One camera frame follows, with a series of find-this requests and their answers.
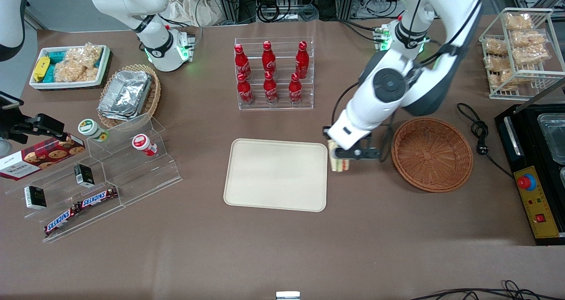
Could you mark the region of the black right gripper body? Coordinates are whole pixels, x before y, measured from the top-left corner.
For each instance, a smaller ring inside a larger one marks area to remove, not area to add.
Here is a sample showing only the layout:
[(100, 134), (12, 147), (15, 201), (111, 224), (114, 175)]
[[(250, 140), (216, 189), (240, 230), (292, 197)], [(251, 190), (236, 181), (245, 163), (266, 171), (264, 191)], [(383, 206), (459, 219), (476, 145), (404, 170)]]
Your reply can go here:
[(20, 110), (2, 110), (0, 112), (0, 137), (25, 144), (28, 133), (34, 129), (34, 117), (24, 115)]

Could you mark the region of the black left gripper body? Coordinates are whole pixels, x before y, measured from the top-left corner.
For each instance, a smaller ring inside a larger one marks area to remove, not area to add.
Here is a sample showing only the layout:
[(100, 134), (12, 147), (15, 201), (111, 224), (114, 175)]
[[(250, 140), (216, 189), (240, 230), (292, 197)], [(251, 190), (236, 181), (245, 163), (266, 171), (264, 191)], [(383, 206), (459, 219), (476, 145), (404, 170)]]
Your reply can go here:
[(377, 161), (381, 157), (381, 151), (374, 147), (357, 147), (355, 149), (355, 159)]

